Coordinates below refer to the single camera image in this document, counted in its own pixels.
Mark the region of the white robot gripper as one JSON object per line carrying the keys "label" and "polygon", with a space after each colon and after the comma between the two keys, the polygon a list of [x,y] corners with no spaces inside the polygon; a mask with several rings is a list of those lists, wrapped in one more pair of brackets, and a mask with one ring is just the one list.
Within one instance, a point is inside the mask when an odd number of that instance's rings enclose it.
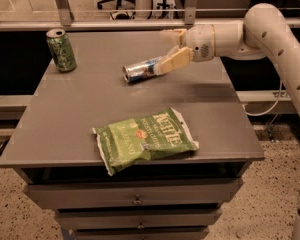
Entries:
{"label": "white robot gripper", "polygon": [[212,25],[198,25],[188,30],[162,30],[160,37],[175,47],[155,64],[156,75],[167,74],[187,66],[191,61],[210,61],[215,56],[215,33]]}

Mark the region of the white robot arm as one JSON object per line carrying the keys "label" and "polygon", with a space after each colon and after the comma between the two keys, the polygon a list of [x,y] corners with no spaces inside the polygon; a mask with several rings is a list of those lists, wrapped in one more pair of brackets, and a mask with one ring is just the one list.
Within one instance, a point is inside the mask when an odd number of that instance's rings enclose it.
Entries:
{"label": "white robot arm", "polygon": [[[300,116],[300,43],[276,7],[258,4],[240,21],[164,30],[161,36],[172,45],[157,67],[162,73],[215,57],[268,57]],[[280,130],[280,143],[261,141],[266,159],[248,169],[245,186],[204,240],[300,240],[300,128]]]}

